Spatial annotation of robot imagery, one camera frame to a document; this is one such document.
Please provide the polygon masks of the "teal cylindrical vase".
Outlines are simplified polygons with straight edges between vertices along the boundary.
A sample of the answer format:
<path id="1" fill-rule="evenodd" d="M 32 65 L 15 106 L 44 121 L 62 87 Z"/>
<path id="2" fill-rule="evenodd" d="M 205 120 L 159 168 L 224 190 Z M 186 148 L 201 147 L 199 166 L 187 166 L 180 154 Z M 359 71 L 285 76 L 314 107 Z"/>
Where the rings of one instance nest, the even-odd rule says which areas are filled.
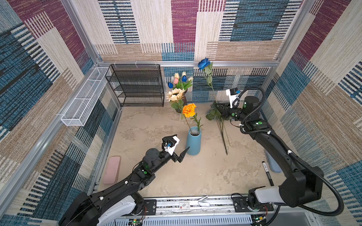
<path id="1" fill-rule="evenodd" d="M 188 132 L 186 148 L 189 147 L 187 154 L 197 155 L 201 151 L 201 138 L 202 133 L 198 127 L 191 127 Z"/>

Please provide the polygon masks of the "pink ribbed glass vase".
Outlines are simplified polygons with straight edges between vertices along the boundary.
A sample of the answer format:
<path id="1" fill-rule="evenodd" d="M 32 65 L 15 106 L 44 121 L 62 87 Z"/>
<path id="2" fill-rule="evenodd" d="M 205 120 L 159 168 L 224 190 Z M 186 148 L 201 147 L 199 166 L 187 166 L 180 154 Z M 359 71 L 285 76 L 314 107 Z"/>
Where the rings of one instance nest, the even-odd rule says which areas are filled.
<path id="1" fill-rule="evenodd" d="M 176 111 L 177 113 L 179 113 L 179 114 L 182 113 L 183 107 L 188 104 L 188 103 L 187 103 L 187 98 L 186 98 L 187 91 L 188 91 L 188 90 L 186 89 L 185 92 L 183 93 L 182 98 L 177 101 L 178 107 L 175 109 L 175 111 Z"/>

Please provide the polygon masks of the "orange marigold flower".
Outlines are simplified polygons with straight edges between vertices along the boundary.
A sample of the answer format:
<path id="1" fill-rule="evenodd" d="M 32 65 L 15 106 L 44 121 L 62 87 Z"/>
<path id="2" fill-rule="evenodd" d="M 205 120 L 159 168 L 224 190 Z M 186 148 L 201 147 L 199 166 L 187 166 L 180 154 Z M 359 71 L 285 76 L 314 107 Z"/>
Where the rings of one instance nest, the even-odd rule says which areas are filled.
<path id="1" fill-rule="evenodd" d="M 196 132 L 191 133 L 191 135 L 193 135 L 193 136 L 200 135 L 201 127 L 203 126 L 203 124 L 201 124 L 201 117 L 198 118 L 198 114 L 196 113 L 196 108 L 197 108 L 197 106 L 194 103 L 192 103 L 192 104 L 185 105 L 182 109 L 182 115 L 184 116 L 189 129 L 191 130 L 191 126 L 188 122 L 188 119 L 191 119 L 196 124 L 196 127 L 197 127 Z"/>

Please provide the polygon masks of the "cream dahlia flower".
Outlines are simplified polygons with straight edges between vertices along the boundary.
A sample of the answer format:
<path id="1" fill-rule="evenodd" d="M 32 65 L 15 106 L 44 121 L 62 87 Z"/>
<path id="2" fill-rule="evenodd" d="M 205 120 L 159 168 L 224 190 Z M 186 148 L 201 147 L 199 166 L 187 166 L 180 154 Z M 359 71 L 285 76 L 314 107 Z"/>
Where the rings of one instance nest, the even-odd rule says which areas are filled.
<path id="1" fill-rule="evenodd" d="M 184 89 L 175 88 L 167 93 L 166 99 L 169 101 L 171 108 L 175 110 L 178 107 L 177 101 L 182 98 L 184 92 Z"/>

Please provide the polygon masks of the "blue rose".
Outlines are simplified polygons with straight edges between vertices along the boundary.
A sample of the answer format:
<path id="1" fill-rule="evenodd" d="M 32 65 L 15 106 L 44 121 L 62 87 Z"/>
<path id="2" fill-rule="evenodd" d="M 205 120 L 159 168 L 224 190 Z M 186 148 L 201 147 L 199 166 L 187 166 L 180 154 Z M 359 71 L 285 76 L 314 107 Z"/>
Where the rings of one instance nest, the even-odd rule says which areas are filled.
<path id="1" fill-rule="evenodd" d="M 206 84 L 212 89 L 212 91 L 214 91 L 212 77 L 213 63 L 208 58 L 204 58 L 198 63 L 198 68 L 205 73 Z"/>

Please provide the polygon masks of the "dusty blue hydrangea bunch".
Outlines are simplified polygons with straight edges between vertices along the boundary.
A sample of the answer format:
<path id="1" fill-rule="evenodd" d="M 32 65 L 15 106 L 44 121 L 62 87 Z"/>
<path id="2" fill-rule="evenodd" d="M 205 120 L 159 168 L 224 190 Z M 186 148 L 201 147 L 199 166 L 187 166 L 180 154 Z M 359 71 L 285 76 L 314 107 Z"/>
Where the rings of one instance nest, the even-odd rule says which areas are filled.
<path id="1" fill-rule="evenodd" d="M 225 153 L 226 153 L 226 155 L 228 155 L 228 148 L 226 145 L 226 139 L 228 139 L 228 138 L 225 133 L 224 118 L 222 117 L 222 112 L 220 110 L 222 110 L 221 104 L 219 104 L 217 101 L 214 102 L 211 105 L 211 109 L 206 114 L 206 118 L 209 121 L 213 121 L 213 120 L 216 121 L 221 138 L 222 138 Z"/>

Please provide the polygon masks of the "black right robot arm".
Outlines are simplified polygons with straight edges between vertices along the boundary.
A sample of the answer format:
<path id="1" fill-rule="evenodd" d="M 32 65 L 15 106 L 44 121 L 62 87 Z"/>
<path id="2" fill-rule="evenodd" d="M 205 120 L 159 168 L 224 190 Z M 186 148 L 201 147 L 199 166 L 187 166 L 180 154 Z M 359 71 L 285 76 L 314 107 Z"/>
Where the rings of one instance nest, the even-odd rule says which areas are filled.
<path id="1" fill-rule="evenodd" d="M 259 143 L 281 168 L 285 181 L 279 186 L 258 187 L 249 190 L 248 206 L 258 209 L 264 203 L 274 203 L 289 207 L 300 207 L 322 216 L 337 216 L 344 210 L 344 202 L 339 192 L 324 178 L 319 167 L 312 167 L 297 156 L 275 133 L 272 126 L 261 118 L 260 100 L 247 97 L 242 108 L 230 104 L 217 104 L 217 110 L 226 119 L 239 121 L 240 132 L 249 135 Z M 328 187 L 337 199 L 334 211 L 318 211 L 306 204 L 321 198 L 322 187 Z"/>

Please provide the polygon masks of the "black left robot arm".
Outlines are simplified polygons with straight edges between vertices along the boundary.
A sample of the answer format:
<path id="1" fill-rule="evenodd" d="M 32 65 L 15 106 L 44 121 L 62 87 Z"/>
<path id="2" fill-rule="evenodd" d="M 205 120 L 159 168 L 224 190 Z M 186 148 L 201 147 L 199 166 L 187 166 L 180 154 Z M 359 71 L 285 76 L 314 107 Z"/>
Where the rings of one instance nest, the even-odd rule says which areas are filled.
<path id="1" fill-rule="evenodd" d="M 162 139 L 162 150 L 149 149 L 132 173 L 122 181 L 100 192 L 78 195 L 61 220 L 60 226 L 102 226 L 117 217 L 141 213 L 144 199 L 139 191 L 148 186 L 156 172 L 170 160 L 182 162 L 187 149 L 180 155 L 174 151 L 180 140 L 176 135 Z"/>

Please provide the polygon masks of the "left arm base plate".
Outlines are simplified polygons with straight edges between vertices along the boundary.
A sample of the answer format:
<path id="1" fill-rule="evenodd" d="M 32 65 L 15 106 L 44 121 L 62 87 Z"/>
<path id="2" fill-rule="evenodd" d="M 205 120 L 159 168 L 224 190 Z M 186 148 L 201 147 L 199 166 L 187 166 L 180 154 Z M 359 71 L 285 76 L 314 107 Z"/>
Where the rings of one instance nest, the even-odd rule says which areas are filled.
<path id="1" fill-rule="evenodd" d="M 154 216 L 156 214 L 157 200 L 146 199 L 140 203 L 137 203 L 134 210 L 131 212 L 135 216 Z"/>

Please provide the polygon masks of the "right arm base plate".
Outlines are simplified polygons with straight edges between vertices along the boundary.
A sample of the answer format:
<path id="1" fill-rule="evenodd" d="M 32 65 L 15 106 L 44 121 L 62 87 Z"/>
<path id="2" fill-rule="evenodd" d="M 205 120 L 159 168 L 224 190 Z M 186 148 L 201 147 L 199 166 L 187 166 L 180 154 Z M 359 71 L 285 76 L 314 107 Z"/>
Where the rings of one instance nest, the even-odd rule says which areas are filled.
<path id="1" fill-rule="evenodd" d="M 274 206 L 270 203 L 262 203 L 252 206 L 247 197 L 244 197 L 240 194 L 232 194 L 231 200 L 233 202 L 233 207 L 236 213 L 242 212 L 273 212 Z"/>

